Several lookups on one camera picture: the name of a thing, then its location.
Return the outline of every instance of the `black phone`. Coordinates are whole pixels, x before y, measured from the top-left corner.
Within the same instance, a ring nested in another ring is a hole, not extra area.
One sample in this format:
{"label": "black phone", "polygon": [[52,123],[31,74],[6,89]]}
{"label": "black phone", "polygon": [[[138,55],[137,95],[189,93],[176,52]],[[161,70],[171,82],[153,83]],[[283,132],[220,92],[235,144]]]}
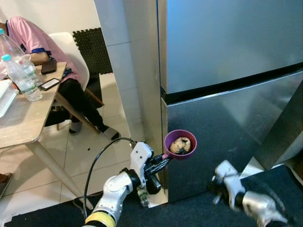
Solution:
{"label": "black phone", "polygon": [[57,62],[56,60],[49,60],[42,63],[41,74],[47,74],[57,71]]}
{"label": "black phone", "polygon": [[61,80],[57,79],[57,78],[52,78],[48,81],[46,81],[45,83],[41,84],[39,86],[39,88],[43,91],[47,91],[49,89],[51,89],[53,86],[59,84],[61,82]]}

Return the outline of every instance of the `plastic bottle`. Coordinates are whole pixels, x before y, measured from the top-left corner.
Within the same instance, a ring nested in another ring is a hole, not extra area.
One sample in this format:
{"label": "plastic bottle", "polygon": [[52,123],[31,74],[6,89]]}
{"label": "plastic bottle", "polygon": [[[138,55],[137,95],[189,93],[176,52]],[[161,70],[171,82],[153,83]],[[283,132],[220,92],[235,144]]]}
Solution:
{"label": "plastic bottle", "polygon": [[17,43],[14,40],[9,38],[4,30],[0,29],[0,51],[1,55],[9,54],[12,59],[16,57],[21,57],[25,55],[25,53],[21,50]]}
{"label": "plastic bottle", "polygon": [[29,101],[40,99],[41,93],[34,81],[22,70],[21,66],[12,60],[9,54],[1,57],[6,64],[6,70],[9,78],[18,86],[20,91]]}
{"label": "plastic bottle", "polygon": [[41,84],[34,64],[30,61],[30,57],[25,55],[17,43],[8,37],[4,30],[0,29],[0,55],[9,54],[11,58],[21,65],[23,71],[35,82],[37,86]]}

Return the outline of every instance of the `cookie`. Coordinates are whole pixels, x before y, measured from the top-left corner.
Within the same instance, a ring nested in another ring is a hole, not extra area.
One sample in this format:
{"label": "cookie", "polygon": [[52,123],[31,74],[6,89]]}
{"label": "cookie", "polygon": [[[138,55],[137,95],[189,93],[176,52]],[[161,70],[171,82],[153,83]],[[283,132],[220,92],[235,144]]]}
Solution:
{"label": "cookie", "polygon": [[188,152],[190,152],[190,149],[191,149],[191,142],[189,138],[186,137],[179,137],[169,147],[169,150],[177,155],[185,155]]}

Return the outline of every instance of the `black foam mat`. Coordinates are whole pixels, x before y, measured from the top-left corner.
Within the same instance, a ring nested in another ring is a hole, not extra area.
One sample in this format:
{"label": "black foam mat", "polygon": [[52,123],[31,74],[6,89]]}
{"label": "black foam mat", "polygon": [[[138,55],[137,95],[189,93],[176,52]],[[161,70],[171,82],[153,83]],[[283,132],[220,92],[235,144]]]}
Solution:
{"label": "black foam mat", "polygon": [[[286,166],[245,178],[247,190],[268,194],[271,188],[281,199],[286,211],[303,226],[302,185]],[[242,212],[234,212],[223,202],[214,206],[214,196],[205,192],[181,201],[147,209],[140,206],[135,194],[127,196],[118,227],[255,227],[256,222]],[[90,200],[96,204],[99,197]],[[81,227],[83,216],[72,202],[16,216],[7,227]]]}
{"label": "black foam mat", "polygon": [[113,72],[100,27],[74,31],[73,37],[90,73]]}

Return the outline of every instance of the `purple cup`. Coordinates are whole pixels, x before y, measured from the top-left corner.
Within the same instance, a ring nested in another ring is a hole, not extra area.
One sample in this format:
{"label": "purple cup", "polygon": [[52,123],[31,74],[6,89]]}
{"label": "purple cup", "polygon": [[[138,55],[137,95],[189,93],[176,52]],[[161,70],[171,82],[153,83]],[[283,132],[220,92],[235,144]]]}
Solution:
{"label": "purple cup", "polygon": [[[169,147],[171,146],[171,144],[179,137],[187,137],[187,138],[189,138],[189,140],[191,142],[191,151],[185,155],[177,155],[175,153],[172,153],[169,150]],[[165,145],[165,149],[166,149],[166,154],[163,155],[163,159],[168,158],[168,157],[172,157],[174,159],[187,159],[190,156],[192,156],[194,151],[196,150],[197,140],[192,133],[190,133],[186,130],[178,129],[178,130],[171,131],[169,134],[166,135],[165,140],[164,140],[164,145]]]}

